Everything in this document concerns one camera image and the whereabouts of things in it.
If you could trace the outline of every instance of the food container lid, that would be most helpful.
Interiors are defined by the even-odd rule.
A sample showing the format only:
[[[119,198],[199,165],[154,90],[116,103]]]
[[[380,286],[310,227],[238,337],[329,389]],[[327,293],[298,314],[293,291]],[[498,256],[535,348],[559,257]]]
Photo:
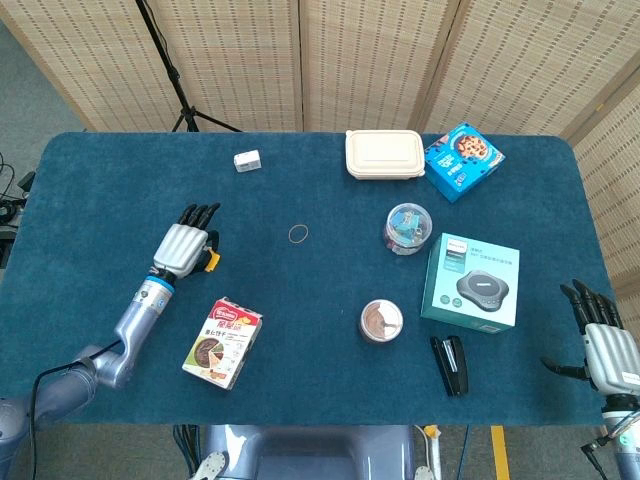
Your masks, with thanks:
[[[388,342],[402,330],[402,312],[389,300],[373,300],[362,310],[360,326],[374,342]]]
[[[422,138],[412,130],[347,130],[347,170],[362,179],[424,175]]]

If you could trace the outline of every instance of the bamboo folding screen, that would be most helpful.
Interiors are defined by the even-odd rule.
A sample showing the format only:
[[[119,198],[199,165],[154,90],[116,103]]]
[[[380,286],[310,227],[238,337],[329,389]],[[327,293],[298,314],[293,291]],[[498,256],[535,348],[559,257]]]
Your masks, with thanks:
[[[467,121],[567,139],[640,334],[639,2],[147,1],[190,101],[242,130]],[[180,106],[134,0],[0,0],[0,17],[87,128],[171,129]]]

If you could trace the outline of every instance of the round container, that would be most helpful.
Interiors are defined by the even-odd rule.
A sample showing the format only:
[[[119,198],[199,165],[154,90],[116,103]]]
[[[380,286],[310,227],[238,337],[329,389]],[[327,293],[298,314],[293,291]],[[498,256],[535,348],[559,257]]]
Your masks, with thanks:
[[[391,209],[384,226],[384,241],[397,255],[413,255],[431,235],[431,216],[420,205],[401,203]]]
[[[360,314],[360,332],[371,343],[386,343],[402,331],[402,312],[389,300],[369,302]]]

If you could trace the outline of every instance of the black stapler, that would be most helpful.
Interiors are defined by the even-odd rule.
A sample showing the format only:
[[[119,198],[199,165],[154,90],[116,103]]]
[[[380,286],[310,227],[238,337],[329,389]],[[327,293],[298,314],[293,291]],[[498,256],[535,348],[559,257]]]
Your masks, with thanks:
[[[460,337],[451,336],[446,340],[431,337],[431,347],[436,356],[442,381],[450,397],[464,395],[469,391],[467,361],[464,358]]]

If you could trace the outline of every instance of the tripod stand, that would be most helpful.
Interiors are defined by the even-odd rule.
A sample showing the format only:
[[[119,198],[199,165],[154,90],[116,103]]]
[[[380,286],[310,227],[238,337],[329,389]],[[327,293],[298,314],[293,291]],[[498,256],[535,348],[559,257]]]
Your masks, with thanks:
[[[156,50],[158,50],[158,54],[162,59],[162,63],[167,69],[169,81],[171,82],[171,85],[173,85],[173,89],[176,91],[176,95],[178,96],[178,100],[180,100],[180,105],[182,107],[180,110],[180,116],[178,117],[178,120],[176,121],[171,131],[175,132],[176,130],[178,130],[178,127],[184,120],[187,123],[188,132],[199,132],[200,129],[198,128],[195,117],[200,117],[211,123],[215,123],[216,125],[220,125],[221,127],[231,130],[232,132],[241,132],[242,130],[232,127],[228,123],[216,120],[209,115],[205,115],[204,113],[198,111],[195,106],[189,104],[187,96],[182,89],[182,85],[180,85],[180,73],[171,62],[171,58],[169,57],[169,53],[167,51],[167,41],[165,40],[164,36],[158,28],[158,25],[156,24],[156,19],[153,15],[153,11],[149,7],[147,0],[136,0],[136,5],[138,6],[138,10],[140,10],[142,18],[144,19],[147,30],[149,30],[149,34],[153,39]]]

